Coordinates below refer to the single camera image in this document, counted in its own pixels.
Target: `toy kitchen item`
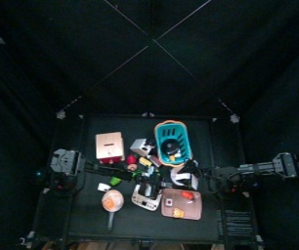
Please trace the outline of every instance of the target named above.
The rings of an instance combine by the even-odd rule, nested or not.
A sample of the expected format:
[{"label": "toy kitchen item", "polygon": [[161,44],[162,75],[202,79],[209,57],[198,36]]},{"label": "toy kitchen item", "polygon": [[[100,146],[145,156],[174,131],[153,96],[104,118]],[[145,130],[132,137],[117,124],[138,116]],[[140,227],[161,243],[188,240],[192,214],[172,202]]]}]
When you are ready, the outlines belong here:
[{"label": "toy kitchen item", "polygon": [[197,191],[165,188],[161,198],[162,216],[198,220],[202,215],[202,198]]},{"label": "toy kitchen item", "polygon": [[180,121],[166,120],[154,126],[157,156],[162,165],[181,167],[192,159],[186,126]]},{"label": "toy kitchen item", "polygon": [[108,164],[124,160],[124,143],[121,132],[98,134],[96,140],[96,158]]},{"label": "toy kitchen item", "polygon": [[141,157],[145,157],[153,148],[154,144],[148,139],[136,139],[130,146],[130,150]]},{"label": "toy kitchen item", "polygon": [[141,185],[136,185],[134,191],[133,191],[133,196],[132,196],[132,201],[137,206],[140,206],[150,211],[154,211],[158,207],[161,194],[158,194],[157,197],[154,199],[152,199],[152,198],[146,197],[145,195],[140,194],[140,188],[141,188]]},{"label": "toy kitchen item", "polygon": [[108,229],[112,230],[112,221],[114,212],[117,212],[124,204],[124,197],[118,190],[109,190],[102,198],[101,205],[104,209],[109,212]]}]

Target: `black object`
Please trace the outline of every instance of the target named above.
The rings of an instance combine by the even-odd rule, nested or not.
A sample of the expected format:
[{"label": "black object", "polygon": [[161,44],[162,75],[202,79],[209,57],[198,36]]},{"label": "black object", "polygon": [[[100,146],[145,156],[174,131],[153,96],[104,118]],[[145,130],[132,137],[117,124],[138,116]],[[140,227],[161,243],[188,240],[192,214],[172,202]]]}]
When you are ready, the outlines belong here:
[{"label": "black object", "polygon": [[161,144],[161,152],[173,155],[180,149],[178,142],[174,139],[166,139]]}]

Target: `black tent wall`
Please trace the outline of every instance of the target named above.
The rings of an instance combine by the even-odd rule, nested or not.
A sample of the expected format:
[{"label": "black tent wall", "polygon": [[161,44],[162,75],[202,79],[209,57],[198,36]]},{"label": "black tent wall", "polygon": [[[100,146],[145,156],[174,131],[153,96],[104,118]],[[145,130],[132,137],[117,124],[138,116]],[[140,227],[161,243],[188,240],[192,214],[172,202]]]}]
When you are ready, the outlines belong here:
[{"label": "black tent wall", "polygon": [[[204,1],[194,1],[193,5],[186,5],[184,10],[190,13],[204,3]],[[238,1],[238,3],[245,4],[244,7],[249,6],[244,1]],[[200,83],[189,77],[189,74],[180,69],[177,62],[154,46],[144,50],[136,56],[136,60],[126,63],[126,66],[117,70],[102,81],[102,84],[97,84],[89,89],[85,98],[69,108],[69,111],[74,113],[86,110],[140,114],[150,110],[165,114],[229,115],[218,105],[216,97],[208,93],[209,86],[213,95],[222,97],[241,116],[248,162],[268,161],[281,151],[292,151],[299,154],[299,44],[284,43],[289,40],[299,41],[299,4],[296,3],[296,9],[293,9],[292,3],[290,5],[284,1],[280,3],[285,5],[269,5],[269,7],[276,7],[270,12],[273,21],[269,25],[274,26],[277,21],[274,15],[281,21],[285,21],[284,25],[274,26],[266,39],[264,31],[253,37],[244,34],[244,39],[249,41],[244,46],[252,49],[253,53],[244,61],[241,58],[246,58],[248,53],[244,51],[242,57],[238,58],[240,61],[236,61],[238,68],[232,70],[220,85],[214,85],[214,81],[220,79],[218,71],[222,65],[212,64],[209,70],[217,70],[217,73],[209,73],[208,69],[202,70],[196,67],[201,63],[208,67],[209,60],[216,60],[217,54],[213,53],[206,60],[193,59],[194,54],[189,47],[186,47],[189,54],[182,54],[182,48],[185,48],[182,44],[173,44],[173,39],[189,42],[186,34],[182,33],[185,30],[181,29],[177,31],[180,33],[173,34],[174,37],[165,37],[168,39],[161,41],[161,45],[172,52],[172,55],[177,56],[178,60],[181,59],[201,80],[210,79],[208,82]],[[52,34],[52,31],[61,29],[48,29],[46,27],[46,32],[42,32],[45,25],[42,21],[50,19],[45,13],[36,11],[25,13],[25,16],[21,17],[26,5],[11,4],[3,4],[3,8],[0,5],[0,34],[11,42],[7,47],[0,45],[0,249],[14,249],[13,244],[30,229],[37,191],[30,186],[29,179],[34,170],[45,166],[56,124],[56,111],[85,92],[90,83],[98,83],[98,80],[104,79],[117,65],[125,62],[129,56],[136,55],[144,48],[142,45],[148,44],[148,39],[141,37],[136,38],[134,45],[126,47],[129,44],[116,41],[113,37],[116,33],[102,33],[98,29],[94,35],[104,35],[105,40],[110,42],[105,47],[105,41],[100,41],[96,47],[100,46],[104,52],[108,49],[112,53],[117,52],[116,61],[109,58],[104,62],[104,56],[96,54],[96,64],[86,66],[86,58],[80,55],[82,61],[80,67],[73,65],[72,68],[78,74],[70,78],[73,75],[66,72],[69,68],[66,63],[78,59],[78,48],[85,46],[86,37],[81,37],[80,41],[68,34],[65,36],[69,38],[68,42],[64,42],[61,36]],[[158,4],[160,10],[164,9],[162,3]],[[154,16],[154,19],[160,21],[160,28],[152,29],[148,21],[152,19],[148,7],[148,4],[137,5],[137,8],[144,10],[144,14],[137,16],[136,21],[142,29],[150,30],[150,34],[161,34],[172,24],[185,17],[186,12],[173,8],[173,15],[165,22],[162,22],[162,16]],[[105,10],[101,3],[97,3],[96,8]],[[126,8],[124,11],[129,14],[126,11],[132,10],[132,5],[129,4]],[[73,31],[76,26],[70,26],[72,21],[68,20],[66,13],[60,12],[58,14],[56,18],[70,27],[68,31]],[[120,20],[112,10],[105,10],[104,15],[112,17],[112,23],[117,23],[116,28],[128,27],[128,23],[114,22]],[[192,27],[204,20],[192,19],[189,26]],[[138,37],[137,33],[134,34],[134,31],[129,30],[128,36]],[[260,37],[264,40],[260,41],[261,46],[254,49],[250,44],[256,43]],[[73,51],[64,50],[77,43],[80,45]],[[130,53],[122,54],[117,46],[125,46],[122,48],[126,48]],[[201,47],[202,53],[208,52],[205,47],[206,44]],[[166,76],[164,74],[166,71],[174,72],[174,77]],[[129,86],[133,92],[125,92],[124,86]],[[161,91],[173,95],[161,95]],[[299,183],[281,183],[268,178],[256,196],[256,207],[261,233],[269,243],[269,249],[299,249]]]}]

